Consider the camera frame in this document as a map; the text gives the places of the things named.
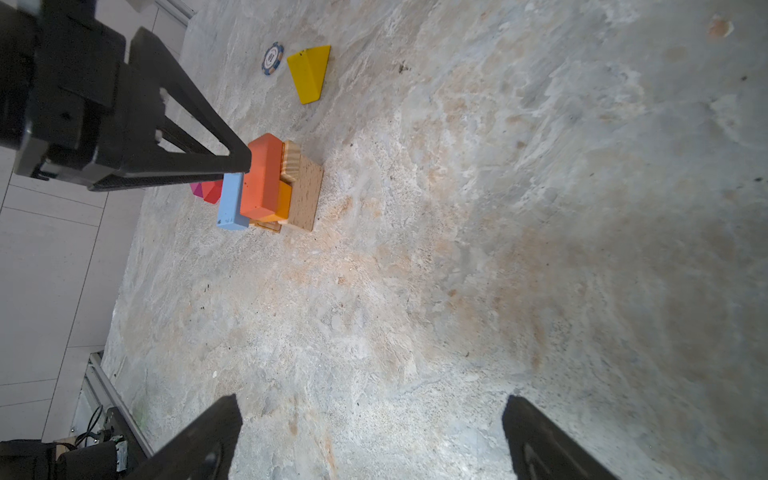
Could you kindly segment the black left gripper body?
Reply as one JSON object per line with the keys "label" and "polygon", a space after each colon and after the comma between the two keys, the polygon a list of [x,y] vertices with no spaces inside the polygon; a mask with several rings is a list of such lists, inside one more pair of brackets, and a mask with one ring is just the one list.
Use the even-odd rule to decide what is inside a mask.
{"label": "black left gripper body", "polygon": [[125,62],[93,1],[1,6],[1,144],[13,171],[83,186],[160,186],[163,88]]}

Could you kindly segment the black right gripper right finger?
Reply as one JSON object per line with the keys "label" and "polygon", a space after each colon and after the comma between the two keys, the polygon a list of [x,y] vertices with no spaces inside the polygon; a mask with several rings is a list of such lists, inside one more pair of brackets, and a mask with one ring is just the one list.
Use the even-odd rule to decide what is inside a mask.
{"label": "black right gripper right finger", "polygon": [[617,479],[522,396],[508,398],[502,426],[518,479]]}

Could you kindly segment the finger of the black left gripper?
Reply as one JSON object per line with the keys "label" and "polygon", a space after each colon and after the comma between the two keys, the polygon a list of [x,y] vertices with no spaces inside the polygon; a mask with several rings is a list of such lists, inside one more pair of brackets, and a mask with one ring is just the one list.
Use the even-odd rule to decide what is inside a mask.
{"label": "finger of the black left gripper", "polygon": [[[227,150],[216,155],[166,116],[176,101]],[[170,50],[140,28],[119,66],[114,107],[99,123],[88,168],[95,192],[214,181],[246,173],[247,145],[219,116]]]}

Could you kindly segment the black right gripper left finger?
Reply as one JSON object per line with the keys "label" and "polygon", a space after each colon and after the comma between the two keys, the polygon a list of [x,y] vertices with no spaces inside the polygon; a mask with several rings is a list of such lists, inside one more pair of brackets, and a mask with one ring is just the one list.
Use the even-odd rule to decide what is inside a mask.
{"label": "black right gripper left finger", "polygon": [[242,424],[236,395],[222,396],[127,479],[228,479]]}

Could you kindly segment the magenta cube block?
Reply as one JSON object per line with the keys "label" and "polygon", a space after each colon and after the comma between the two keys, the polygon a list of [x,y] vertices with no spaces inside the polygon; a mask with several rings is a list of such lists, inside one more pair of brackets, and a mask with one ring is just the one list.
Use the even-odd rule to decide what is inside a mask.
{"label": "magenta cube block", "polygon": [[205,196],[203,183],[192,183],[190,189],[195,197],[203,198]]}

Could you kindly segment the red cube block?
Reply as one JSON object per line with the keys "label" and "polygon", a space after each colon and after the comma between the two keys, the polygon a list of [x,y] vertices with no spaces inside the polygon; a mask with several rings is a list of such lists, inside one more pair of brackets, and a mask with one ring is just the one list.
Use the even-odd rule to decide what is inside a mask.
{"label": "red cube block", "polygon": [[201,198],[209,204],[217,204],[221,198],[223,181],[209,181],[201,184]]}

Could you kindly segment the dragon picture wooden block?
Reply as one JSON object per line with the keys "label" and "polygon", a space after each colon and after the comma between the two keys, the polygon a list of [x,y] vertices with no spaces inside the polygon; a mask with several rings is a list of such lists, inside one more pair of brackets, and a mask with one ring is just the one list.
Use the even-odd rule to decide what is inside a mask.
{"label": "dragon picture wooden block", "polygon": [[281,157],[280,177],[283,182],[293,184],[297,181],[300,174],[301,148],[292,141],[283,143]]}

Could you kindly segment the long orange red block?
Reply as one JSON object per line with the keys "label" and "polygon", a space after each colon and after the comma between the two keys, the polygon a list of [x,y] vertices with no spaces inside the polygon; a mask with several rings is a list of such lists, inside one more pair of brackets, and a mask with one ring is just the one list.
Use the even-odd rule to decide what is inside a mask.
{"label": "long orange red block", "polygon": [[283,142],[266,133],[248,144],[251,166],[243,180],[240,213],[251,220],[283,220],[280,174]]}

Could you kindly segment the light blue block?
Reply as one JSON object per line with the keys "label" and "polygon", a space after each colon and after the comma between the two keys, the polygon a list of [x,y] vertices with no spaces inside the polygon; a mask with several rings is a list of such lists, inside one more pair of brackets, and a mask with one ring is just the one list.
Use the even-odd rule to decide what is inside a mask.
{"label": "light blue block", "polygon": [[217,215],[217,226],[221,229],[240,231],[249,228],[250,220],[240,213],[243,180],[243,173],[228,173],[223,177]]}

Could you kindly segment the orange yellow block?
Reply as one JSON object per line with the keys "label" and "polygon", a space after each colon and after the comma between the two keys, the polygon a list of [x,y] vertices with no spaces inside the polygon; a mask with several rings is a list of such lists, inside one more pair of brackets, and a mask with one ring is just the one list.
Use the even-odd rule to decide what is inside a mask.
{"label": "orange yellow block", "polygon": [[286,182],[280,181],[278,185],[278,205],[274,213],[261,218],[262,222],[286,222],[290,215],[290,203],[292,197],[292,186]]}

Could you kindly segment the plain wooden block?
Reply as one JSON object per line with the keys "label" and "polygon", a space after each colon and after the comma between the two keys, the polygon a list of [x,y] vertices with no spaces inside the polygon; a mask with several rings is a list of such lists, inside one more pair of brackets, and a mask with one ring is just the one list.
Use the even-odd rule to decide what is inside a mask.
{"label": "plain wooden block", "polygon": [[259,220],[251,220],[250,226],[259,227],[274,233],[279,233],[282,229],[282,225],[278,222],[262,222]]}
{"label": "plain wooden block", "polygon": [[323,174],[321,165],[300,156],[298,178],[292,185],[288,225],[313,231]]}

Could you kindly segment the yellow triangular block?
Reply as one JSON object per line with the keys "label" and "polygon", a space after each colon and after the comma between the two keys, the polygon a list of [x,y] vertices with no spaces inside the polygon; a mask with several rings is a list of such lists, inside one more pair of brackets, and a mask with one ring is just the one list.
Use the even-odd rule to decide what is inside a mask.
{"label": "yellow triangular block", "polygon": [[299,51],[287,63],[302,105],[320,99],[331,46],[324,45]]}

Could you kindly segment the blue white poker chip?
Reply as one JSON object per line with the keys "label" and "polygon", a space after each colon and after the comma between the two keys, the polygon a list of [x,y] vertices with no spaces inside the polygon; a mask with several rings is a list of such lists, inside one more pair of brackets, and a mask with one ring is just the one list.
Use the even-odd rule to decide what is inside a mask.
{"label": "blue white poker chip", "polygon": [[274,42],[265,52],[261,69],[266,76],[272,75],[280,66],[284,55],[284,47],[279,42]]}

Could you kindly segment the aluminium mounting rail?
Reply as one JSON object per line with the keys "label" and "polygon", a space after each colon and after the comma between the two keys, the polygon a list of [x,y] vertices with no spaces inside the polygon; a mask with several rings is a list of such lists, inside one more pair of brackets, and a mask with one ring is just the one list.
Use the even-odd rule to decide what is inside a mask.
{"label": "aluminium mounting rail", "polygon": [[113,441],[117,471],[127,475],[151,457],[153,449],[102,369],[102,354],[100,351],[89,355],[70,427],[71,437],[78,448]]}

